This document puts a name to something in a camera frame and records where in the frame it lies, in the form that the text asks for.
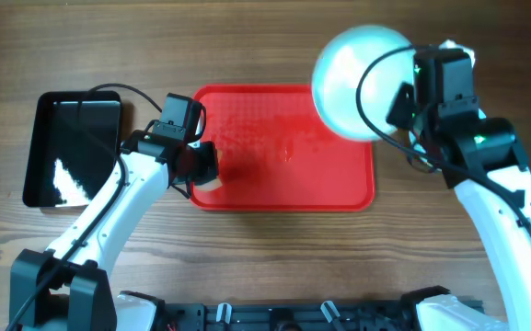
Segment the black plastic tray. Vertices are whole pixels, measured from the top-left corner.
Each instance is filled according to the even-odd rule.
[[[48,92],[38,100],[22,199],[28,207],[87,205],[113,169],[113,157],[79,130],[84,92]],[[122,105],[113,91],[84,102],[79,123],[118,151]]]

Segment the wooden table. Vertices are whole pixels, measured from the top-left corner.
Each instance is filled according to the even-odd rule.
[[[209,83],[307,84],[330,39],[376,23],[417,43],[475,49],[483,108],[515,124],[531,157],[531,1],[66,1],[0,6],[0,329],[17,254],[42,250],[82,211],[21,201],[46,91],[123,82],[160,103]],[[120,93],[135,105],[127,127],[156,117]],[[124,248],[112,290],[169,302],[320,302],[397,299],[440,284],[504,318],[478,234],[442,178],[416,172],[384,143],[375,145],[375,176],[375,201],[358,213],[210,213],[169,191]]]

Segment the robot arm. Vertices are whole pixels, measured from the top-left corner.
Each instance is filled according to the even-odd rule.
[[[525,191],[523,212],[531,221],[531,173],[518,166],[490,171],[488,176],[511,191]],[[508,325],[466,307],[451,295],[417,305],[422,330],[531,330],[531,239],[500,197],[471,180],[455,187],[491,262],[501,289]]]
[[[126,166],[126,186],[84,246],[69,259],[77,265],[96,261],[98,268],[106,270],[108,276],[136,224],[169,186],[167,164],[162,165],[153,156],[140,153],[124,154],[121,158]],[[116,165],[106,184],[76,222],[48,246],[47,250],[54,251],[54,257],[60,259],[99,214],[116,190],[119,178],[120,168]]]

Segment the red tray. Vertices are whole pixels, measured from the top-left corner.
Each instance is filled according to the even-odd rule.
[[[205,86],[203,140],[222,151],[223,186],[192,191],[211,211],[360,211],[374,199],[372,145],[320,120],[310,86]]]

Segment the white sphere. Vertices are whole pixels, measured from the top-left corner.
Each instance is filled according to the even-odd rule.
[[[322,121],[350,140],[378,139],[359,116],[355,90],[373,60],[409,45],[395,30],[379,26],[361,26],[335,37],[318,57],[312,76],[312,97]],[[365,78],[361,94],[364,113],[384,133],[396,130],[386,123],[386,116],[400,86],[414,83],[413,54],[414,51],[404,51],[392,55]]]

